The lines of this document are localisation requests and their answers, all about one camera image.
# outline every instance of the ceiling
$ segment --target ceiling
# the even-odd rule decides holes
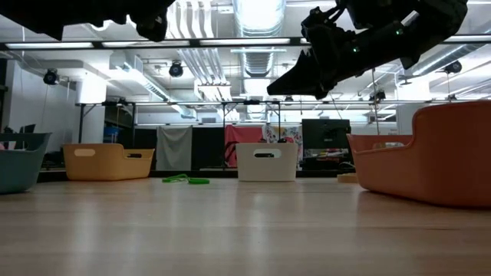
[[[287,0],[285,10],[285,20],[282,26],[282,36],[297,37],[300,35],[300,22],[308,15],[311,8],[321,5],[322,9],[327,9],[334,4],[334,1],[309,1],[309,0]],[[459,30],[459,34],[475,34],[476,30],[482,30],[482,25],[488,25],[491,30],[491,2],[473,1],[469,4],[468,15]],[[236,37],[236,23],[232,11],[232,2],[228,0],[212,1],[212,27],[213,33],[218,38]],[[339,19],[338,25],[345,29],[353,29],[353,25],[347,12]],[[94,41],[94,40],[131,40],[140,39],[137,32],[131,25],[112,24],[104,31],[95,31],[90,25],[75,25],[66,27],[64,30],[64,41]],[[43,34],[35,34],[22,26],[15,24],[7,18],[0,17],[0,41],[53,41],[53,39]],[[432,57],[443,49],[451,49],[452,45],[439,45],[424,54],[420,61]],[[293,66],[298,58],[302,48],[284,47],[282,51],[275,54],[274,69],[271,77],[277,77],[286,68]],[[144,100],[148,97],[148,91],[141,85],[131,80],[125,80],[124,76],[111,70],[107,66],[108,58],[116,51],[29,51],[26,52],[25,60],[29,64],[36,61],[56,61],[56,60],[80,60],[90,66],[97,68],[102,74],[109,78],[111,85],[108,87],[108,95],[133,97],[134,99]],[[219,48],[219,59],[226,74],[227,81],[231,84],[231,94],[234,97],[244,95],[243,91],[243,74],[240,66],[238,54],[231,53],[231,48]],[[127,56],[138,56],[144,63],[144,72],[152,77],[161,87],[168,90],[174,100],[194,101],[199,100],[194,94],[195,77],[188,68],[184,67],[184,75],[179,78],[171,77],[168,74],[169,66],[174,60],[179,60],[180,55],[175,49],[142,49],[126,50]],[[491,48],[484,45],[477,51],[468,54],[459,59],[463,65],[463,71],[455,76],[450,76],[450,82],[447,82],[447,76],[441,73],[432,73],[426,76],[430,81],[430,92],[432,97],[444,98],[448,93],[456,91],[465,91],[464,88],[483,84],[484,81],[490,80],[488,72],[491,71]],[[395,98],[394,91],[397,89],[398,74],[402,72],[399,69],[400,62],[392,61],[377,68],[372,78],[371,72],[365,72],[360,77],[352,77],[341,83],[333,90],[336,98],[340,100],[358,99],[358,96],[366,96],[373,92],[371,86],[373,80],[384,77],[384,82],[379,83],[386,91],[387,98]],[[462,98],[478,98],[491,93],[487,85],[463,95]]]

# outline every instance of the gray curtain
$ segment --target gray curtain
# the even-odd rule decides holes
[[[157,170],[191,170],[193,128],[157,128]]]

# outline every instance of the red curtain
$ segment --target red curtain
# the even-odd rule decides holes
[[[236,143],[257,143],[262,138],[261,127],[235,127],[226,126],[225,145],[227,146],[225,156],[229,167],[237,167]]]

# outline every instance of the desk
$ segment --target desk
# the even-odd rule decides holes
[[[0,196],[0,275],[489,275],[491,212],[335,179],[47,182]]]

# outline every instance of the table surface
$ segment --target table surface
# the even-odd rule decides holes
[[[491,275],[491,211],[335,179],[43,183],[0,196],[0,275]]]

